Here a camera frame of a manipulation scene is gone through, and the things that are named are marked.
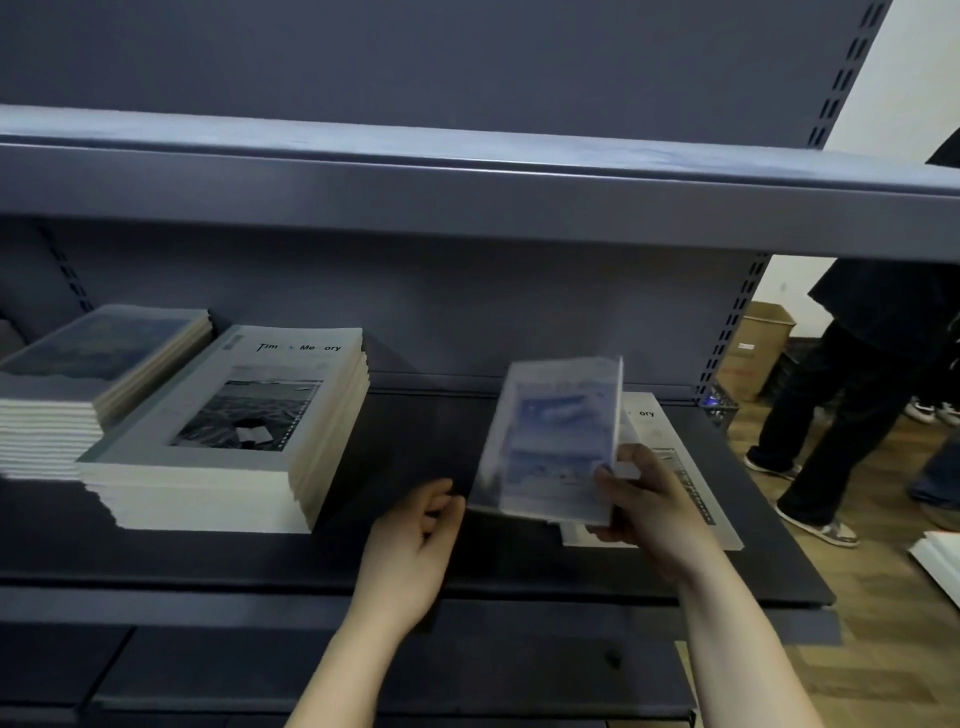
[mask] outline black plastic crate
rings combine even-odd
[[[710,391],[700,401],[700,406],[723,432],[730,429],[730,423],[740,411],[740,405],[717,382],[710,386]]]

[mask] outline person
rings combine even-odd
[[[597,472],[597,487],[615,507],[611,525],[593,532],[641,546],[676,585],[706,725],[823,728],[773,627],[676,476],[643,446],[618,455],[633,461],[640,480]],[[397,646],[440,591],[465,507],[450,487],[449,480],[420,486],[373,526],[347,616],[289,728],[370,728]]]
[[[960,431],[950,435],[926,461],[907,494],[934,525],[960,531]]]
[[[960,425],[960,322],[953,321],[950,336],[940,355],[924,373],[903,414],[931,425],[935,420],[951,427]]]
[[[927,164],[960,167],[960,130]],[[947,342],[960,311],[960,268],[840,259],[810,298],[833,322],[785,382],[744,464],[791,481],[774,506],[782,519],[834,546],[854,547],[856,534],[837,518],[847,481],[893,429]],[[815,408],[840,392],[833,424],[801,470],[796,459]]]

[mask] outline metal shelf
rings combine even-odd
[[[0,107],[0,214],[960,260],[960,171],[544,134]]]

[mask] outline left hand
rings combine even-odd
[[[453,481],[411,491],[373,524],[348,619],[398,643],[429,611],[444,581],[467,502]],[[439,511],[434,518],[427,514]]]

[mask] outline dark shelf surface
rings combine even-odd
[[[426,478],[466,492],[495,400],[373,393],[311,536],[129,531],[80,483],[0,483],[0,582],[349,595],[372,521]],[[695,407],[665,408],[744,542],[730,557],[764,606],[833,594]],[[468,513],[443,596],[676,604],[633,549],[569,548],[556,526]]]
[[[140,628],[92,696],[118,711],[289,713],[328,632]],[[394,716],[683,718],[671,642],[408,637],[377,711]]]
[[[30,711],[38,719],[42,710],[69,716],[86,701],[129,631],[0,623],[0,723]]]

